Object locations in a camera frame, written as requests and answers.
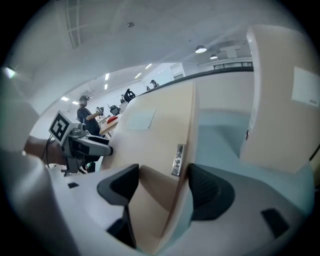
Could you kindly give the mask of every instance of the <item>wooden panel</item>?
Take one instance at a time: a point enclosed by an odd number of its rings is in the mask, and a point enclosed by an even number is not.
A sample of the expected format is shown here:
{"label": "wooden panel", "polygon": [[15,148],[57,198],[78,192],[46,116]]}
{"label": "wooden panel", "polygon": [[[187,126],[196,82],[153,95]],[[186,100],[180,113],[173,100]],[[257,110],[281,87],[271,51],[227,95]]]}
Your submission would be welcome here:
{"label": "wooden panel", "polygon": [[[184,81],[133,99],[109,142],[114,153],[101,164],[101,170],[140,165],[129,212],[137,246],[148,254],[170,239],[181,216],[187,193],[179,196],[180,189],[188,181],[186,167],[194,163],[197,147],[197,98],[194,82]],[[155,113],[149,129],[126,128],[130,116],[152,108]],[[186,144],[181,178],[171,175],[178,144]]]}
{"label": "wooden panel", "polygon": [[[185,81],[130,101],[109,142],[114,153],[103,158],[101,170],[139,164],[178,180],[171,169],[178,144],[187,143],[193,93],[194,83]],[[155,113],[149,129],[126,129],[132,114],[152,108]]]}

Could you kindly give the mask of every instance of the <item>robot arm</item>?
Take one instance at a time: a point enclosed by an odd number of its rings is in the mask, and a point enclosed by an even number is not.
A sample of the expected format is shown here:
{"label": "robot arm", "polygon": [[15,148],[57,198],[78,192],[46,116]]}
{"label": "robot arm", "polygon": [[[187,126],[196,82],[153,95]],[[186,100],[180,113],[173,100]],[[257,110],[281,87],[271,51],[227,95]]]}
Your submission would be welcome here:
{"label": "robot arm", "polygon": [[98,161],[101,156],[110,156],[112,147],[106,138],[87,134],[86,125],[60,110],[56,114],[49,133],[60,144],[65,157],[66,173],[77,173],[84,163]]}

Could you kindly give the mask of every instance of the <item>light gray surface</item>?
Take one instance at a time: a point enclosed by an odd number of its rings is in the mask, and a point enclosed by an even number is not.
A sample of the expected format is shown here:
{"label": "light gray surface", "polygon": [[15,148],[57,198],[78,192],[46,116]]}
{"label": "light gray surface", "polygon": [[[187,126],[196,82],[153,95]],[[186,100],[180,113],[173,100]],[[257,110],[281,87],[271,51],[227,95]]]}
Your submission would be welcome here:
{"label": "light gray surface", "polygon": [[[119,242],[92,219],[71,192],[74,188],[68,187],[67,181],[71,181],[71,177],[66,179],[57,171],[48,171],[43,162],[34,156],[4,151],[1,151],[0,156],[6,169],[1,172],[1,181],[5,184],[5,194],[10,205],[51,254],[142,255]],[[101,175],[100,178],[104,175],[103,172],[92,174]]]}
{"label": "light gray surface", "polygon": [[260,180],[309,215],[315,198],[310,163],[297,173],[288,173],[240,161],[239,152],[249,119],[248,115],[236,112],[200,111],[195,163]]}
{"label": "light gray surface", "polygon": [[67,184],[74,182],[79,185],[70,189],[72,196],[94,222],[104,230],[107,230],[116,220],[122,217],[124,207],[109,204],[98,194],[97,186],[100,181],[117,172],[119,172],[118,168],[64,178]]}
{"label": "light gray surface", "polygon": [[[267,184],[220,169],[201,167],[230,182],[235,200],[216,220],[192,221],[190,228],[164,255],[241,256],[252,253],[274,241],[261,215],[261,211],[269,208],[277,209],[290,226],[283,235],[284,240],[304,221],[302,212]],[[270,244],[266,253],[272,249],[273,244]]]}

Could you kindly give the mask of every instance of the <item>beige panel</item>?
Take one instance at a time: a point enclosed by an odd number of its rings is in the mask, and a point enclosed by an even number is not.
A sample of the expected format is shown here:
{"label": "beige panel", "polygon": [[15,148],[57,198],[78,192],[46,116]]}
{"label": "beige panel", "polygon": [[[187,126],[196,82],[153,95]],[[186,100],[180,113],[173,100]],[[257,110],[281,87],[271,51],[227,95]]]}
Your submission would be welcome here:
{"label": "beige panel", "polygon": [[[186,200],[186,166],[194,163],[198,136],[198,96],[193,81],[133,99],[119,120],[101,170],[139,164],[139,185],[129,212],[137,246],[148,254],[170,239]],[[126,129],[131,115],[155,108],[149,129]],[[178,144],[186,144],[182,178],[171,175]]]}
{"label": "beige panel", "polygon": [[319,60],[300,32],[268,25],[249,28],[254,98],[240,159],[297,172],[320,143],[320,108],[292,100],[295,67],[319,75]]}

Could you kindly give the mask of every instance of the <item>white ceiling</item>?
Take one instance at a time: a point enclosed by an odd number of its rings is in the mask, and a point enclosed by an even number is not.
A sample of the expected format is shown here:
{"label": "white ceiling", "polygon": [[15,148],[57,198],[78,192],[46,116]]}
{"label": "white ceiling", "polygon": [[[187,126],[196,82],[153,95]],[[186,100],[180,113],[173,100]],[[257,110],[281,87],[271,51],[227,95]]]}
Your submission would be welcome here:
{"label": "white ceiling", "polygon": [[[268,3],[53,0],[26,26],[6,64],[16,69],[15,83],[41,113],[56,99],[108,72],[148,63],[201,64],[211,53],[226,58],[219,49],[230,45],[240,45],[238,56],[248,57],[249,25],[297,27],[281,8]],[[128,28],[128,22],[135,26]],[[196,55],[198,45],[209,50]]]}
{"label": "white ceiling", "polygon": [[[151,71],[159,66],[159,64],[152,64],[148,69],[145,69],[147,65],[139,65],[134,67],[128,67],[109,74],[108,80],[105,80],[105,75],[101,75],[91,81],[84,83],[77,87],[73,91],[64,94],[68,101],[59,99],[54,105],[50,107],[53,112],[70,111],[71,109],[78,108],[79,106],[72,104],[73,101],[79,102],[79,98],[82,95],[90,96],[92,99],[101,94],[108,93],[119,87],[135,83],[140,81],[143,77],[147,76]],[[142,72],[139,78],[135,79],[135,76]]]}

